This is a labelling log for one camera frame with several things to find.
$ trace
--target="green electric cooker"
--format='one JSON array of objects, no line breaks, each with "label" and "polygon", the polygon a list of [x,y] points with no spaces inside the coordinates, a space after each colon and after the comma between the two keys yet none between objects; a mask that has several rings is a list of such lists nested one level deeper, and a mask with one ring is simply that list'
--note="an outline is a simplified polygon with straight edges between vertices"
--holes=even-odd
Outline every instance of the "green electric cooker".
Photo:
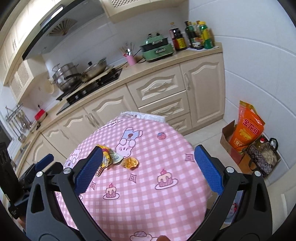
[{"label": "green electric cooker", "polygon": [[149,34],[141,45],[143,58],[148,62],[154,62],[163,58],[167,58],[173,55],[174,49],[171,44],[168,43],[168,38],[164,38],[159,33],[153,37]]}]

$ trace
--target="metal screw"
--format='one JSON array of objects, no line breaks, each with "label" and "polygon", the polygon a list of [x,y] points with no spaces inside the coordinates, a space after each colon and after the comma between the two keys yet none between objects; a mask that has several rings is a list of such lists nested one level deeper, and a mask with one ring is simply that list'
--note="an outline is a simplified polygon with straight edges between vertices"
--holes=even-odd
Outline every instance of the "metal screw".
[{"label": "metal screw", "polygon": [[232,167],[227,167],[226,168],[226,171],[229,172],[229,173],[233,173],[234,172],[234,169]]},{"label": "metal screw", "polygon": [[67,167],[67,168],[65,168],[65,169],[63,170],[63,173],[64,173],[64,174],[69,174],[69,173],[71,173],[71,171],[72,171],[72,169],[69,168],[69,167]]},{"label": "metal screw", "polygon": [[36,177],[42,177],[42,175],[43,175],[43,172],[41,171],[36,173]]},{"label": "metal screw", "polygon": [[255,176],[257,176],[257,177],[261,176],[261,173],[260,173],[259,171],[255,171],[254,174],[255,174]]}]

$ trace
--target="patterned bag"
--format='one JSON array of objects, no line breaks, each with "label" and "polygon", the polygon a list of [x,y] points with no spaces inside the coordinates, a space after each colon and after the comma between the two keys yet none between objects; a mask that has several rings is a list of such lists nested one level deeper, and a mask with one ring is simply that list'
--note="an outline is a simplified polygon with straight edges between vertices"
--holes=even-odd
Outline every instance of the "patterned bag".
[{"label": "patterned bag", "polygon": [[[275,140],[276,141],[276,148],[273,148],[273,146],[271,146],[272,151],[276,154],[277,159],[277,163],[280,161],[280,156],[277,154],[276,150],[278,148],[278,142],[275,138],[271,138],[270,140]],[[276,165],[271,165],[269,164],[265,158],[263,157],[263,155],[258,151],[258,149],[255,147],[255,142],[254,141],[248,148],[247,150],[247,154],[250,156],[251,160],[249,162],[249,168],[252,171],[260,171],[263,175],[263,177],[267,177],[271,171],[275,168]],[[251,165],[252,163],[255,163],[256,168],[252,169]]]}]

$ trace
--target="countertop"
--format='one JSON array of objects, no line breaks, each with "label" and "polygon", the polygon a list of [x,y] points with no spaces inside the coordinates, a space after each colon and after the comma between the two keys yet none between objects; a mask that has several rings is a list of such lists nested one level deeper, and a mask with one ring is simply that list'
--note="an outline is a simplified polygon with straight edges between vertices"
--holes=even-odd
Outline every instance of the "countertop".
[{"label": "countertop", "polygon": [[[98,89],[97,91],[89,94],[86,98],[83,98],[76,102],[75,104],[71,105],[69,108],[64,110],[63,112],[58,113],[58,111],[62,108],[62,106],[66,103],[66,99],[60,101],[57,105],[55,105],[50,111],[48,111],[47,117],[42,121],[40,128],[35,131],[34,133],[30,133],[27,138],[26,142],[22,145],[24,146],[26,143],[30,142],[27,149],[25,150],[23,157],[21,158],[17,168],[16,168],[16,174],[19,175],[22,166],[25,162],[25,159],[30,152],[30,149],[32,148],[34,142],[36,141],[37,137],[40,133],[45,131],[47,128],[49,128],[52,124],[59,121],[61,118],[65,117],[66,115],[70,114],[74,110],[80,108],[81,106],[85,105],[86,103],[96,99],[97,97],[121,86],[124,84],[127,84],[135,79],[138,79],[140,77],[143,77],[147,74],[153,73],[155,71],[164,69],[166,67],[170,67],[175,64],[179,64],[188,60],[192,60],[195,58],[215,54],[215,53],[222,53],[222,44],[221,43],[215,43],[218,48],[210,49],[210,50],[204,50],[204,51],[193,51],[193,50],[184,50],[175,53],[173,56],[158,60],[156,62],[144,62],[144,63],[138,63],[134,66],[128,66],[126,68],[123,68],[120,77],[118,80],[113,81],[112,83],[109,83],[108,85]],[[15,159],[19,156],[20,151],[18,151]]]}]

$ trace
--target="gas stove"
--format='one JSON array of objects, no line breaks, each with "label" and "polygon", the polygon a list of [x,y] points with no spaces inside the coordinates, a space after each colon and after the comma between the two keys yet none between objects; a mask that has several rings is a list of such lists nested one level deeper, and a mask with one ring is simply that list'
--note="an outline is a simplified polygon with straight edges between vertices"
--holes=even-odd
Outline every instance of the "gas stove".
[{"label": "gas stove", "polygon": [[61,96],[57,98],[57,100],[61,101],[63,98],[67,99],[67,103],[62,106],[62,108],[58,111],[57,114],[61,113],[72,104],[76,103],[77,101],[83,99],[84,97],[88,96],[90,93],[100,89],[101,87],[117,80],[120,76],[122,69],[115,69],[109,71],[106,75],[100,77],[95,81],[89,81],[89,84],[86,84],[85,87],[81,88],[80,90],[76,91],[85,83],[77,83],[74,87],[64,92]]}]

